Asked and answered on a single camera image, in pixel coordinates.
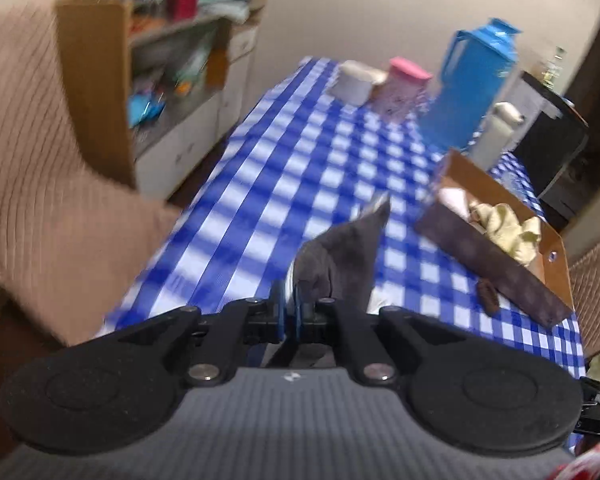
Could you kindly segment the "dark grey cloth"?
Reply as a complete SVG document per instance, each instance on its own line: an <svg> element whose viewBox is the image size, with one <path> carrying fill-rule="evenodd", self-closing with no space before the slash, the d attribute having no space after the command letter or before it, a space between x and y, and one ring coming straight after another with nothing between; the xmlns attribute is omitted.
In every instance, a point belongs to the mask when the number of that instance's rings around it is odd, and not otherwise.
<svg viewBox="0 0 600 480"><path fill-rule="evenodd" d="M331 348L298 343L294 291L303 288L311 299L341 300L366 314L375 285L379 242L390 210L389 194L377 194L352 220L331 226L301 246L281 280L285 286L285 320L290 322L290 331L285 332L280 344L268 345L263 357L265 367L337 365Z"/></svg>

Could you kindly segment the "white paper towel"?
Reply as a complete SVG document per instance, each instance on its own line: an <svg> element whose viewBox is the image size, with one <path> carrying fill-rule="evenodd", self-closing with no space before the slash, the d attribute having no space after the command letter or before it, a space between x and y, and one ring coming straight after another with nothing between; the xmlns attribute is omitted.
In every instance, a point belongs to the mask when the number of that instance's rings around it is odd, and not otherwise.
<svg viewBox="0 0 600 480"><path fill-rule="evenodd" d="M459 217L465 220L470 217L469 198L464 188L440 188L438 199Z"/></svg>

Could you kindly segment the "cream yellow towel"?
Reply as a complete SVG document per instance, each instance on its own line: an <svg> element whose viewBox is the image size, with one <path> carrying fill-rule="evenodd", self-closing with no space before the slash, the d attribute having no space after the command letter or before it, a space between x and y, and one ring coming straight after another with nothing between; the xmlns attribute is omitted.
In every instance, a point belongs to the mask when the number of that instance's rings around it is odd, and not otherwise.
<svg viewBox="0 0 600 480"><path fill-rule="evenodd" d="M528 266L539 255L542 240L539 217L520 221L509 204L469 203L470 222L516 263Z"/></svg>

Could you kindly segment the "quilted brown chair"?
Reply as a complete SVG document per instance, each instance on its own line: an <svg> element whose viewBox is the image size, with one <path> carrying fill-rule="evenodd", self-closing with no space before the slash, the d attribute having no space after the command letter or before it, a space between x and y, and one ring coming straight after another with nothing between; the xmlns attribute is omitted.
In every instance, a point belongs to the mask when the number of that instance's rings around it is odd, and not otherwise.
<svg viewBox="0 0 600 480"><path fill-rule="evenodd" d="M587 359L600 353L600 242L570 266L574 310Z"/></svg>

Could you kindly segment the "blue checkered tablecloth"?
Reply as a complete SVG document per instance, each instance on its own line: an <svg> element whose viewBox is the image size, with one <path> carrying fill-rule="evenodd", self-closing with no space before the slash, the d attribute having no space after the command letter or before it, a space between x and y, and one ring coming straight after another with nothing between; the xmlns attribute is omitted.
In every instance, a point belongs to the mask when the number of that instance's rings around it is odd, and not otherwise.
<svg viewBox="0 0 600 480"><path fill-rule="evenodd" d="M503 301L478 303L475 274L414 231L440 153L414 122L390 125L327 92L337 63L304 58L265 92L234 130L192 203L102 324L104 333L192 304L206 313L264 297L300 246L350 220L379 192L391 214L376 263L376 286L396 304L585 372L580 327L567 318L546 330Z"/></svg>

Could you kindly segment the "brown cardboard box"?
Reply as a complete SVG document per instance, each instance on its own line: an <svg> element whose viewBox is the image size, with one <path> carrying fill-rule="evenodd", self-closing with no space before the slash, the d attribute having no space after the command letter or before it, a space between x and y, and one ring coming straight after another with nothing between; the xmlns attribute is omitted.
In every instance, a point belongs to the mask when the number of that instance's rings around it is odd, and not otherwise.
<svg viewBox="0 0 600 480"><path fill-rule="evenodd" d="M460 152L440 162L415 230L543 327L573 315L562 238Z"/></svg>

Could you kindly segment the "striped pink chair cushion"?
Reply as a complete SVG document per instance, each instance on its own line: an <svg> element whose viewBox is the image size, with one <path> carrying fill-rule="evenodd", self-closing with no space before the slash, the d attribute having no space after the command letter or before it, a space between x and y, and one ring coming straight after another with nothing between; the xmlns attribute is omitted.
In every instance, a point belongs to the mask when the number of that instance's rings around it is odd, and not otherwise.
<svg viewBox="0 0 600 480"><path fill-rule="evenodd" d="M171 233L178 210L83 159L62 86L56 22L0 11L0 286L62 344L94 337Z"/></svg>

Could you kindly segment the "pink lidded cartoon cup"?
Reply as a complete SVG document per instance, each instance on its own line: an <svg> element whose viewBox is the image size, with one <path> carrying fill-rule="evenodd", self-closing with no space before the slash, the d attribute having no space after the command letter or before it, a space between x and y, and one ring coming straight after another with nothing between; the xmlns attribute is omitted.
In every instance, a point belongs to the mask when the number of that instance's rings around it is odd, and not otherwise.
<svg viewBox="0 0 600 480"><path fill-rule="evenodd" d="M417 63L395 56L387 78L375 91L372 110L386 122L400 124L414 110L432 75Z"/></svg>

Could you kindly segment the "white ceramic cup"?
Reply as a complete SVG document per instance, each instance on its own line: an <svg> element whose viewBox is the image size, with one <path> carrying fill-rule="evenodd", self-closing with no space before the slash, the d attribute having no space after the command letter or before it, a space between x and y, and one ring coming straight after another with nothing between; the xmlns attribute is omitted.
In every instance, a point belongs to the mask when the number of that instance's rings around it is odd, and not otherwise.
<svg viewBox="0 0 600 480"><path fill-rule="evenodd" d="M343 61L338 65L335 79L328 88L328 94L343 103L362 106L386 79L387 73L384 70L378 70L355 60Z"/></svg>

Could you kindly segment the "wooden shelf cabinet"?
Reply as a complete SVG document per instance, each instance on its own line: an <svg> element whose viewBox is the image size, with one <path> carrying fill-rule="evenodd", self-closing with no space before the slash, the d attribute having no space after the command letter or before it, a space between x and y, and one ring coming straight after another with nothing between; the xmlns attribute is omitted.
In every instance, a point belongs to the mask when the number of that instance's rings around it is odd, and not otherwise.
<svg viewBox="0 0 600 480"><path fill-rule="evenodd" d="M76 140L103 176L170 197L242 116L259 25L203 6L168 22L122 0L57 0L57 38Z"/></svg>

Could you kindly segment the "white insulated bottle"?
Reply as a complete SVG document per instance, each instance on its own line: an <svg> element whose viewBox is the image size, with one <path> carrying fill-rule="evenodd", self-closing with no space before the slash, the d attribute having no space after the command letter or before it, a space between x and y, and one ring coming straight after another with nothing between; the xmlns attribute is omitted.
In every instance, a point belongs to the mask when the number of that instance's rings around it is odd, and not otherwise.
<svg viewBox="0 0 600 480"><path fill-rule="evenodd" d="M512 103L496 103L486 118L478 140L470 148L468 158L481 170L490 170L523 123L524 115Z"/></svg>

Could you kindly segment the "black white water dispenser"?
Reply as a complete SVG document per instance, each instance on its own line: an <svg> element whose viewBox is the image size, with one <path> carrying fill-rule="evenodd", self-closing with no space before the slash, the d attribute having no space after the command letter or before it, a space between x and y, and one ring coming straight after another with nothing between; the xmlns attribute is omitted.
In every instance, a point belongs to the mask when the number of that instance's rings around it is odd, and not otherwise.
<svg viewBox="0 0 600 480"><path fill-rule="evenodd" d="M562 177L588 143L588 123L568 101L528 72L518 75L505 101L524 116L506 150L524 166L536 197L561 216L572 218L574 197Z"/></svg>

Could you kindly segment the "blue thermos flask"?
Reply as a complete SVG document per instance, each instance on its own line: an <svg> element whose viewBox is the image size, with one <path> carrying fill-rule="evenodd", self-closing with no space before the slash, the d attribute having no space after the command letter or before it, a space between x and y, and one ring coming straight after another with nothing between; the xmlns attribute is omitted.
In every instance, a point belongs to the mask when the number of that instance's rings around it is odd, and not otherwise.
<svg viewBox="0 0 600 480"><path fill-rule="evenodd" d="M518 61L519 34L500 18L455 34L440 70L440 91L418 122L427 143L443 151L466 148Z"/></svg>

